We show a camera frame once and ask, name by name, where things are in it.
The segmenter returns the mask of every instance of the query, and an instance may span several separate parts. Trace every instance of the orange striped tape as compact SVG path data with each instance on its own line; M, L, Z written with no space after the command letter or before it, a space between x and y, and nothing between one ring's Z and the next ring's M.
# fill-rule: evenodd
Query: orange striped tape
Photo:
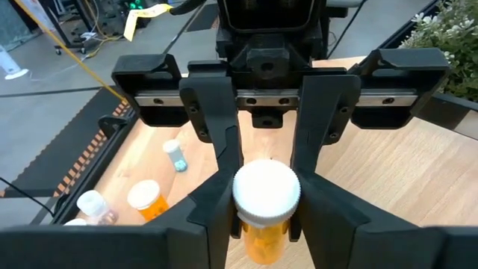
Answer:
M114 109L112 114L114 116L125 116L126 111L130 108L130 105L126 101L122 101L117 108ZM98 130L93 136L90 144L86 147L83 153L78 157L78 160L73 163L72 167L68 169L68 172L63 177L63 181L61 181L58 186L57 190L53 193L53 197L59 197L62 194L69 194L70 188L73 187L76 181L80 178L81 174L85 171L86 167L90 164L90 160L92 160L96 153L102 148L105 144L106 136L102 130Z

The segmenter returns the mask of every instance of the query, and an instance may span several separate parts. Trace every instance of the green leaves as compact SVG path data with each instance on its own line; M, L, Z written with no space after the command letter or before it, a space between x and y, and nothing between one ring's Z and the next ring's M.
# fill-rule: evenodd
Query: green leaves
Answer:
M401 48L436 47L453 68L443 92L478 102L478 1L439 2L436 16L418 14Z

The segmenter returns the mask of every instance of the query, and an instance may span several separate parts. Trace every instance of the small pill bottle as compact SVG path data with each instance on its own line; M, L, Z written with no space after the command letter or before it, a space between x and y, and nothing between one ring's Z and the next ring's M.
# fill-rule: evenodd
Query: small pill bottle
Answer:
M154 180L136 183L128 193L128 204L138 210L146 221L155 219L170 207Z
M289 219L299 203L295 172L280 161L251 161L236 173L232 195L247 255L260 265L276 262L284 252Z
M64 224L64 226L86 226L87 221L81 218L73 219Z
M168 140L163 144L163 151L168 154L174 169L177 172L184 172L187 170L187 162L181 151L181 144L178 140Z
M88 216L90 225L113 225L118 221L118 213L110 208L98 191L87 191L76 201L78 208Z

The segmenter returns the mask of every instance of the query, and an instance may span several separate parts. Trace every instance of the wooden table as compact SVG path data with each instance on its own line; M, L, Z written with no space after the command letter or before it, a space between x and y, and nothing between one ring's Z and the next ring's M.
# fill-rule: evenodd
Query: wooden table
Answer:
M361 58L315 63L350 67ZM245 162L273 158L288 164L295 112L282 129L254 129L240 112ZM175 173L162 144L179 139L189 168ZM126 202L131 186L159 182L176 204L217 169L211 144L201 143L190 123L181 128L150 128L137 122L96 190L119 212L119 225L141 225L141 215ZM317 173L359 197L418 225L478 225L478 141L419 119L397 131L365 131L349 124L339 143L323 148ZM230 240L227 268L260 268L239 240ZM289 244L270 268L314 268L303 236Z

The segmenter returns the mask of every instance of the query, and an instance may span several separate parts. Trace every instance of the white bottle cap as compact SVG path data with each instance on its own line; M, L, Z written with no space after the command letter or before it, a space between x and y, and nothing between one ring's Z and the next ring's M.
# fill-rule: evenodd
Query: white bottle cap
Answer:
M154 180L143 180L136 183L128 193L128 204L137 210L143 210L159 198L161 189Z
M98 191L87 191L76 201L76 206L88 217L100 217L109 209L105 198Z
M176 150L178 150L179 147L180 147L179 141L176 140L176 139L172 139L172 140L168 140L168 141L164 142L163 151L165 151L165 153L171 153L171 152L175 152Z
M292 216L299 203L300 183L295 172L282 162L255 160L236 173L232 195L238 217L264 228Z
M64 224L64 226L86 226L86 225L88 225L87 221L84 220L84 219L80 219L80 218L70 220L69 222Z

